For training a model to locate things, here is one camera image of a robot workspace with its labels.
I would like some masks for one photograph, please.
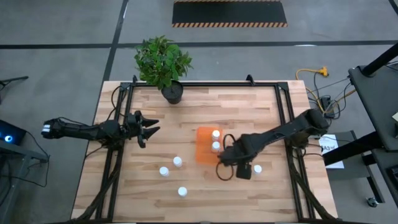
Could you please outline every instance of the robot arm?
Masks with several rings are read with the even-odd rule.
[[[159,127],[146,128],[158,122],[159,120],[156,119],[144,118],[140,111],[128,114],[126,124],[122,125],[116,120],[107,120],[100,124],[87,126],[68,123],[62,121],[61,118],[55,118],[44,122],[42,135],[47,139],[71,137],[90,141],[96,140],[103,146],[110,146],[120,140],[137,137],[140,147],[144,148],[146,146],[144,139],[148,140],[160,129]]]
[[[236,177],[251,178],[249,163],[267,145],[287,138],[293,147],[305,147],[311,135],[323,135],[328,131],[328,123],[318,110],[306,110],[291,122],[276,127],[262,134],[242,134],[241,137],[228,146],[218,156],[225,166],[238,165]]]

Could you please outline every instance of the wheel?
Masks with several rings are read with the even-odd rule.
[[[379,204],[379,202],[377,202],[377,200],[374,197],[368,198],[367,203],[372,208],[376,208],[377,205]]]

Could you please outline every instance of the potted plant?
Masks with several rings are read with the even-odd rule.
[[[172,40],[164,37],[144,40],[137,46],[137,55],[134,56],[138,64],[141,80],[150,85],[157,86],[171,104],[181,101],[183,86],[178,81],[183,74],[187,76],[188,68],[193,68],[190,63],[192,58],[188,52],[183,54]]]

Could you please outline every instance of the floor mat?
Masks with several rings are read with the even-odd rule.
[[[175,1],[172,27],[287,27],[280,1]]]

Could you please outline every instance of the green leaves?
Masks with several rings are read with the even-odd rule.
[[[163,35],[154,39],[143,40],[137,46],[134,56],[140,71],[140,79],[148,84],[157,86],[159,90],[170,86],[172,80],[178,80],[183,74],[187,75],[192,58],[188,52],[183,54],[176,44],[169,44]]]

